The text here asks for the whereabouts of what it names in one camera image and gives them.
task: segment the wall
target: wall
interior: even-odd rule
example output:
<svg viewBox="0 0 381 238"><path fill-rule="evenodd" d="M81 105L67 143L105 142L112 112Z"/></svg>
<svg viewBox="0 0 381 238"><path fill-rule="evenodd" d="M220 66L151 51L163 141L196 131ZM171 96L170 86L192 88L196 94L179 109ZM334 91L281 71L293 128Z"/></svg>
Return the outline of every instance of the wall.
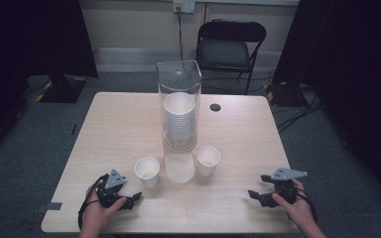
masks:
<svg viewBox="0 0 381 238"><path fill-rule="evenodd" d="M172 1L80 1L94 48L166 49L179 52L179 20ZM195 3L194 14L182 14L184 55L195 49L197 30L215 18L256 21L267 38L260 52L280 53L297 6Z"/></svg>

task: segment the hand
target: hand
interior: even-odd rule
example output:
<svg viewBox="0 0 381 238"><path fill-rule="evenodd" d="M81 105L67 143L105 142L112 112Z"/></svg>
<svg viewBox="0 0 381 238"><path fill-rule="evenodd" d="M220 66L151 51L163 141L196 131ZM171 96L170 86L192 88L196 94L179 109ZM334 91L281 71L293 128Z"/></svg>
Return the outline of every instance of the hand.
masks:
<svg viewBox="0 0 381 238"><path fill-rule="evenodd" d="M295 179L293 179L293 182L297 188L304 190L301 182ZM306 196L305 193L300 190L298 193ZM286 209L290 219L297 225L298 229L304 233L307 238L325 237L312 216L311 207L304 199L297 196L296 202L294 204L290 204L278 193L273 193L272 198L279 205L284 207L284 209Z"/></svg>
<svg viewBox="0 0 381 238"><path fill-rule="evenodd" d="M100 204L96 189L94 189L87 202L92 203L90 203L84 211L82 227L79 232L79 237L81 238L98 237L100 231L109 223L110 217L126 202L126 197L118 199L112 206L105 208Z"/></svg>

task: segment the table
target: table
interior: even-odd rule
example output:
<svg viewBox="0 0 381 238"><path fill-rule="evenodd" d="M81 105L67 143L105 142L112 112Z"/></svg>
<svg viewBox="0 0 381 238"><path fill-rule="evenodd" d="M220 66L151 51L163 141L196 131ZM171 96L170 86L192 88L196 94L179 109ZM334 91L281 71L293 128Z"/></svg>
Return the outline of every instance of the table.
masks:
<svg viewBox="0 0 381 238"><path fill-rule="evenodd" d="M142 191L132 210L117 212L104 233L289 233L298 232L282 207L262 207L248 189L273 191L260 175L289 168L266 98L241 95L200 97L198 142L210 145L221 162L210 178L197 170L191 181L176 184L166 176L160 100L157 93L97 93L66 163L42 229L77 233L77 212L87 188L117 170L128 180L120 194ZM218 112L209 106L217 103ZM145 188L134 174L135 163L152 156L161 163L160 181Z"/></svg>

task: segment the gray carpet floor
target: gray carpet floor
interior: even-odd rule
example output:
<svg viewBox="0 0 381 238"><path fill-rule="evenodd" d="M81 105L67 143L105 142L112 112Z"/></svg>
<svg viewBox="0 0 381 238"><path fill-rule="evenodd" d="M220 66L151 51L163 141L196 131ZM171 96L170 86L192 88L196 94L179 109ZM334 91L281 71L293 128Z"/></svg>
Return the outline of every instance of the gray carpet floor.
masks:
<svg viewBox="0 0 381 238"><path fill-rule="evenodd" d="M233 76L218 80L212 79L216 74L205 74L208 80L204 81L202 93L241 93L224 90L244 88L246 81L237 81ZM269 72L255 73L257 80L251 83L251 88L260 88L268 76ZM40 88L46 81L46 76L29 78L31 87L27 91ZM76 237L44 233L41 230L44 213L36 210L51 201L93 96L99 91L157 90L155 72L101 72L98 79L87 82L75 104L36 102L40 90L27 94L21 118L0 141L0 237ZM313 100L313 89L305 87L303 92L308 101ZM262 89L250 94L265 96ZM271 110L280 125L303 109L271 106ZM309 173L301 181L315 203L323 232L328 237L381 237L381 187L343 146L337 126L326 113L321 108L309 113L280 136L292 169Z"/></svg>

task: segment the paper cup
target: paper cup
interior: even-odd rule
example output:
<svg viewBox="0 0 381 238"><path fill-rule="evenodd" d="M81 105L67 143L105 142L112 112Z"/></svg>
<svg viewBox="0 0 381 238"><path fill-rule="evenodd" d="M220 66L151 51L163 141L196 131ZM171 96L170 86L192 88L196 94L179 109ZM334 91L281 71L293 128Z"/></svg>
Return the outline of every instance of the paper cup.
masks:
<svg viewBox="0 0 381 238"><path fill-rule="evenodd" d="M221 157L217 149L204 146L197 151L198 170L203 177L209 177L214 173Z"/></svg>
<svg viewBox="0 0 381 238"><path fill-rule="evenodd" d="M152 157L140 159L135 165L135 174L147 188L156 186L159 181L160 163Z"/></svg>

